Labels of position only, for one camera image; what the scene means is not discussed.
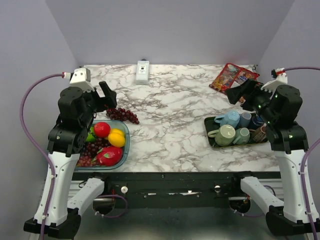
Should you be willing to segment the light blue mug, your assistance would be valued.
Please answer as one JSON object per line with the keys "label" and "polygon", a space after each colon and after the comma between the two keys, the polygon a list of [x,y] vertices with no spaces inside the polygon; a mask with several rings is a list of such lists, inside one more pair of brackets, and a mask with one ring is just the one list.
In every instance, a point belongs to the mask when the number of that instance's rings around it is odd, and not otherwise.
{"label": "light blue mug", "polygon": [[214,122],[219,124],[221,127],[224,125],[230,125],[233,128],[236,128],[240,122],[240,114],[235,110],[231,110],[226,114],[216,116],[214,118]]}

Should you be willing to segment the teal green mug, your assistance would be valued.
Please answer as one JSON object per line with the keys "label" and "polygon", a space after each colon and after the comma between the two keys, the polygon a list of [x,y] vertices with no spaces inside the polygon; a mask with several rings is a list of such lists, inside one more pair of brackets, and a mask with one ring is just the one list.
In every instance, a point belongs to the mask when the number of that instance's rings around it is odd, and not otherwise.
{"label": "teal green mug", "polygon": [[235,131],[235,137],[233,140],[234,145],[245,145],[250,140],[250,131],[246,127],[239,128]]}

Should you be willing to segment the sage green mug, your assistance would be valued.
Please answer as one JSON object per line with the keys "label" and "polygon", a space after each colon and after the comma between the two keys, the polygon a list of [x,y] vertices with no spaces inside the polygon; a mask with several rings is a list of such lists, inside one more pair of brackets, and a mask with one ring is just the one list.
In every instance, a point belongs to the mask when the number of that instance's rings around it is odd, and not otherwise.
{"label": "sage green mug", "polygon": [[214,141],[220,147],[227,147],[232,144],[236,136],[236,130],[233,126],[225,124],[219,129],[209,131],[209,138],[214,138]]}

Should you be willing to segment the brown patterned mug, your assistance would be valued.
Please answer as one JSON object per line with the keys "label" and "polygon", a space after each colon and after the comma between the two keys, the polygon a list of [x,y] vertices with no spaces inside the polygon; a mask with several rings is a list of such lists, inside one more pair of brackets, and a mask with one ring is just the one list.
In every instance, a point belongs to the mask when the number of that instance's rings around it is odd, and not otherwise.
{"label": "brown patterned mug", "polygon": [[267,136],[266,126],[260,126],[257,129],[250,129],[250,139],[255,143],[262,143]]}

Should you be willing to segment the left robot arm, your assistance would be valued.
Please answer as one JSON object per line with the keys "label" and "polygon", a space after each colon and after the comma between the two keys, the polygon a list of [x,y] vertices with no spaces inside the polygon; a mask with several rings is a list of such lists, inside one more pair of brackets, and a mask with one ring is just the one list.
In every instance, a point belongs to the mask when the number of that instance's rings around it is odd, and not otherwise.
{"label": "left robot arm", "polygon": [[25,232],[48,235],[56,239],[73,239],[78,232],[83,213],[96,197],[107,197],[111,185],[100,177],[92,177],[86,185],[69,198],[76,164],[80,158],[96,113],[116,107],[116,92],[106,82],[99,82],[104,96],[97,90],[84,92],[70,86],[60,93],[59,115],[48,134],[48,170],[38,209],[24,223]]}

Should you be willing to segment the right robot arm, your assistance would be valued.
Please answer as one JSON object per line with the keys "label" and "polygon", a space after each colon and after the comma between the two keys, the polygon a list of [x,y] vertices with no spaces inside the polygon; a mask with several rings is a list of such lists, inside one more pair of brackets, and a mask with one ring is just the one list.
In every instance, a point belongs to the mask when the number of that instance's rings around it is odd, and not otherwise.
{"label": "right robot arm", "polygon": [[300,91],[275,81],[262,84],[248,79],[240,86],[227,89],[231,104],[244,98],[243,110],[254,111],[266,124],[266,137],[274,152],[281,175],[284,199],[280,200],[252,175],[239,176],[230,183],[230,191],[244,193],[265,215],[269,231],[275,236],[312,233],[317,239],[320,215],[315,207],[308,173],[309,147],[305,129],[296,121],[303,100]]}

